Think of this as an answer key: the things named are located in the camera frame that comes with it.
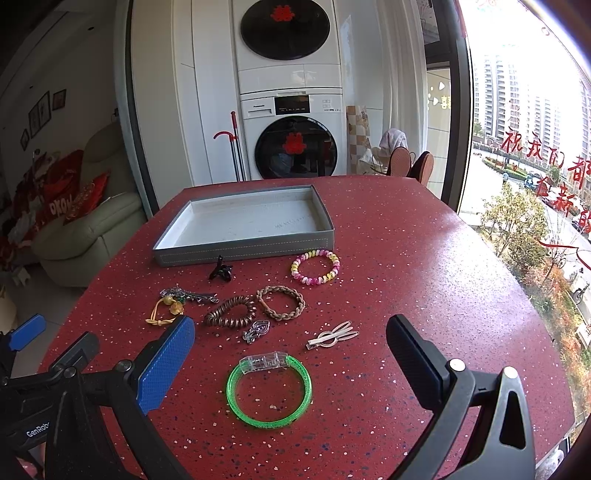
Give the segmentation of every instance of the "pink and yellow beaded bracelet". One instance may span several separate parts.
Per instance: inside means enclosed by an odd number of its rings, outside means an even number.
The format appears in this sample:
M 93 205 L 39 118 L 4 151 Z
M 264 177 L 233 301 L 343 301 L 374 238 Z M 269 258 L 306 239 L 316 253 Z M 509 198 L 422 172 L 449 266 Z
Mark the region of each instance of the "pink and yellow beaded bracelet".
M 326 257 L 329 258 L 333 263 L 333 268 L 330 272 L 326 275 L 318 278 L 308 278 L 303 276 L 299 271 L 298 268 L 300 264 L 309 258 L 312 257 Z M 295 261 L 291 264 L 291 276 L 300 283 L 305 285 L 322 285 L 323 283 L 327 283 L 332 281 L 336 278 L 339 274 L 340 269 L 340 260 L 334 253 L 329 250 L 312 250 L 311 252 L 305 253 L 300 255 L 295 259 Z

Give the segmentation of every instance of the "silver charm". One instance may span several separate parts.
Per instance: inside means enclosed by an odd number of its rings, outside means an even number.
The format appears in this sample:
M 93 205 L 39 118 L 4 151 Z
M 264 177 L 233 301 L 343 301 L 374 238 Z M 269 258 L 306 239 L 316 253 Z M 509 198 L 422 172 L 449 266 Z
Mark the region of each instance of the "silver charm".
M 166 295 L 170 295 L 175 300 L 185 303 L 186 300 L 196 301 L 197 303 L 204 303 L 206 301 L 210 303 L 218 303 L 219 298 L 217 297 L 217 293 L 193 293 L 192 291 L 183 290 L 178 286 L 174 288 L 167 288 L 160 292 L 161 297 L 165 297 Z
M 242 339 L 250 345 L 255 342 L 256 339 L 269 333 L 271 322 L 269 320 L 257 320 L 253 323 L 247 332 L 244 332 Z
M 351 332 L 351 330 L 353 330 L 351 322 L 343 322 L 328 332 L 320 333 L 317 338 L 313 340 L 308 340 L 308 342 L 306 343 L 306 348 L 308 350 L 312 350 L 317 346 L 330 348 L 332 346 L 335 346 L 337 342 L 341 340 L 349 340 L 358 336 L 359 332 Z

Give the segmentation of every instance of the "green bracelet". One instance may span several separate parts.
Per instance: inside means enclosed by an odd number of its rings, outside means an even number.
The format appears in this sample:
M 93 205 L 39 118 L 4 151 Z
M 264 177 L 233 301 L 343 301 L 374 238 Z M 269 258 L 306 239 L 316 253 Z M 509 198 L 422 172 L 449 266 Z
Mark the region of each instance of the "green bracelet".
M 282 420 L 276 421 L 258 421 L 244 415 L 244 412 L 238 407 L 236 402 L 236 385 L 238 381 L 247 373 L 257 372 L 262 370 L 271 370 L 273 368 L 292 367 L 297 371 L 304 381 L 304 400 L 297 410 Z M 263 355 L 251 355 L 240 360 L 240 363 L 230 374 L 228 384 L 226 385 L 226 396 L 228 404 L 236 416 L 243 422 L 252 425 L 258 429 L 278 429 L 289 425 L 294 420 L 299 419 L 312 399 L 312 380 L 310 374 L 298 360 L 283 352 L 265 353 Z

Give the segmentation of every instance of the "clear plastic clasp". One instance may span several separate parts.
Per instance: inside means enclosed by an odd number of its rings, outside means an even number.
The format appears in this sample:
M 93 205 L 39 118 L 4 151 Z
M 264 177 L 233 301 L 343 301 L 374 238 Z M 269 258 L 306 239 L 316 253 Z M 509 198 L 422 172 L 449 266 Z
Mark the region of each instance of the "clear plastic clasp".
M 271 370 L 273 368 L 288 367 L 287 353 L 272 352 L 263 353 L 262 355 L 250 355 L 240 360 L 238 366 L 243 374 L 251 372 L 259 372 L 261 370 Z

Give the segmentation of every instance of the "picture frame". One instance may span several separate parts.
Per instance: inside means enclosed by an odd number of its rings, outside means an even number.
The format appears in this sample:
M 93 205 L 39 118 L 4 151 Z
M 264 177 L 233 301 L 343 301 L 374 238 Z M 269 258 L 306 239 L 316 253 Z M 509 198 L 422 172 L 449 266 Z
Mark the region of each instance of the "picture frame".
M 21 135 L 21 148 L 22 151 L 25 151 L 29 145 L 29 132 L 27 131 L 27 129 L 22 131 L 22 135 Z
M 60 90 L 53 94 L 53 100 L 51 102 L 52 110 L 59 110 L 66 106 L 66 89 Z
M 51 120 L 51 104 L 49 101 L 49 90 L 46 91 L 37 102 L 39 106 L 39 130 Z
M 29 110 L 29 133 L 31 135 L 30 138 L 35 138 L 35 135 L 39 133 L 41 129 L 39 123 L 39 104 L 36 103 L 31 110 Z

